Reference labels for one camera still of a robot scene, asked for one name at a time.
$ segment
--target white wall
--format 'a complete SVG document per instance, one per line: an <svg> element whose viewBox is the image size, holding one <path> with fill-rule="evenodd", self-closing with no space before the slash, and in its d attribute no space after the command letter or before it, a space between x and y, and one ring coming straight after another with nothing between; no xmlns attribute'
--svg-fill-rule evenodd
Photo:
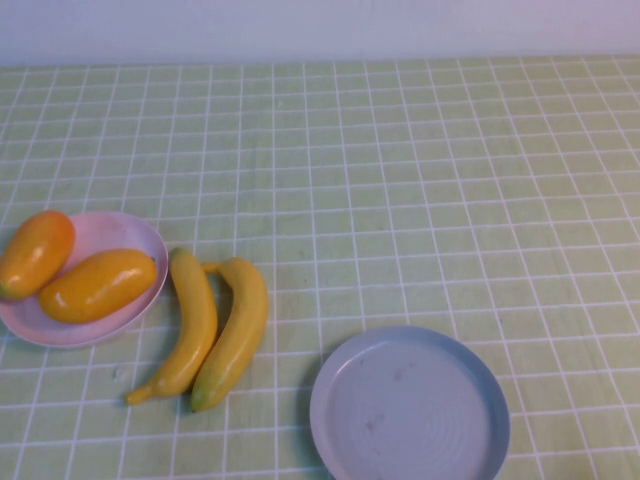
<svg viewBox="0 0 640 480"><path fill-rule="evenodd" d="M640 0L0 0L0 65L640 53Z"/></svg>

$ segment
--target grid pattern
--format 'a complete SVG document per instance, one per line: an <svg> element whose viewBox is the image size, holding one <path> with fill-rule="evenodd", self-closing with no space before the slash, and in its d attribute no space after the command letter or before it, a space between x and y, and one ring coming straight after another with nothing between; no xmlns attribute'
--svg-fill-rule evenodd
<svg viewBox="0 0 640 480"><path fill-rule="evenodd" d="M172 348L168 290L90 349L0 326L3 478L325 479L318 368L397 324L498 377L501 479L640 478L638 57L0 70L0 245L44 208L246 256L272 308L250 370L198 415L121 404Z"/></svg>

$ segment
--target plate rim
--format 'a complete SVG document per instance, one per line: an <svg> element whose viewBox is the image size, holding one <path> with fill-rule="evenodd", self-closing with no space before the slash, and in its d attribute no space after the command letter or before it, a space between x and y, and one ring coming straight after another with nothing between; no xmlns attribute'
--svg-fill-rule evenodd
<svg viewBox="0 0 640 480"><path fill-rule="evenodd" d="M495 472L495 475L490 479L483 478L481 480L494 480L495 478L498 478L500 471L504 467L512 436L511 415L509 406L505 393L502 390L498 379L493 374L491 369L487 366L487 364L462 342L459 342L453 337L445 335L436 330L415 325L383 326L366 330L345 340L335 350L333 350L333 352L331 352L331 354L325 360L314 381L309 404L311 436L323 464L329 470L331 475L336 478L336 480L359 480L354 479L348 475L343 467L342 462L339 461L339 457L335 454L335 449L331 447L331 442L329 441L329 435L326 428L327 422L325 421L326 417L324 406L327 403L326 401L331 396L330 392L332 390L335 378L343 367L345 367L353 359L357 358L360 354L366 352L369 348L382 344L385 341L406 341L406 337L403 338L403 335L406 335L410 332L415 332L416 334L422 336L422 338L419 339L420 343L424 343L427 337L435 339L440 344L439 348L451 354L465 368L468 368L470 362L461 359L460 353L465 355L468 359L471 359L473 361L472 365L474 367L474 370L476 372L478 368L481 370L480 374L483 375L483 380L488 380L490 384L489 388L491 389L492 393L497 394L497 400L500 405L494 408L494 411L498 411L499 414L504 417L503 420L504 430L506 433L506 442L503 448L501 450L498 450L498 458L500 463ZM473 373L474 370L470 370L472 372L472 376L474 377L472 383L474 384L474 388L479 390L480 385L477 383L478 373Z"/></svg>
<svg viewBox="0 0 640 480"><path fill-rule="evenodd" d="M139 217L137 215L133 215L131 213L128 212L122 212L122 211L118 211L118 210L91 210L88 212L78 212L78 213L74 213L71 215L68 215L68 217L72 220L72 222L74 220L77 220L81 217L91 217L94 215L114 215L114 216L118 216L118 217L123 217L123 218L127 218L128 220L132 220L136 223L140 223L142 225L144 225L143 228L148 229L148 231L152 232L153 235L157 238L158 240L158 245L162 245L162 249L161 249L161 253L162 253L162 259L164 260L165 265L167 266L167 268L163 268L162 271L158 272L158 278L156 279L156 282L160 282L159 285L160 287L158 288L158 291L155 293L155 295L153 295L153 297L149 300L149 303L147 303L147 305L145 305L145 307L140 311L140 313L138 313L136 316L134 316L133 318L130 318L129 320L127 320L123 325L120 325L119 327L110 330L108 333L104 333L101 336L93 339L93 340L86 340L86 341L82 341L82 342L74 342L74 343L66 343L66 344L60 344L60 343L45 343L42 341L37 341L34 340L32 338L29 338L26 335L23 335L21 333L16 332L12 326L7 323L4 319L4 317L2 315L0 315L0 320L2 321L2 323L4 324L4 326L6 327L6 329L8 330L8 332L11 332L15 337L20 338L22 340L24 340L25 342L28 342L32 345L38 345L41 347L47 347L47 348L56 348L56 349L60 349L60 350L75 350L75 349L81 349L81 348L86 348L86 347L91 347L94 345L98 345L101 343L104 343L108 340L113 339L114 337L116 337L119 333L123 332L125 329L131 327L133 324L137 323L138 321L140 321L142 319L142 317L145 315L145 313L148 312L148 310L151 308L151 306L155 303L155 301L158 299L158 296L160 295L161 291L162 291L162 287L164 286L167 276L169 274L169 251L167 249L167 244L164 241L164 239L162 238L162 235L160 235L160 232L153 226L151 225L146 219Z"/></svg>

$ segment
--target orange mango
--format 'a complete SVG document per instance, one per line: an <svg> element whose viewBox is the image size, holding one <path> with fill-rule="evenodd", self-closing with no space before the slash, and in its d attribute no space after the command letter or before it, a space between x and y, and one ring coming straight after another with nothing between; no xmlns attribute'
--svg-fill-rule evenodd
<svg viewBox="0 0 640 480"><path fill-rule="evenodd" d="M63 323L88 323L133 302L158 276L153 258L131 248L96 253L42 289L42 310Z"/></svg>
<svg viewBox="0 0 640 480"><path fill-rule="evenodd" d="M27 219L0 257L0 299L20 301L37 293L64 266L75 239L64 213L47 210Z"/></svg>

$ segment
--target banana stem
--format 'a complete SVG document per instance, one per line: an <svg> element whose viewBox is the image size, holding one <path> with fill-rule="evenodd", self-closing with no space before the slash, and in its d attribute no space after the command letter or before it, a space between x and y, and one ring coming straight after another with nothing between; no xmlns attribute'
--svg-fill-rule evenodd
<svg viewBox="0 0 640 480"><path fill-rule="evenodd" d="M220 262L204 262L202 269L204 273L218 273L218 270L220 270Z"/></svg>
<svg viewBox="0 0 640 480"><path fill-rule="evenodd" d="M142 387L127 394L127 405L137 405L138 403L142 403L151 398L152 394L153 389L151 388L151 385L143 385Z"/></svg>

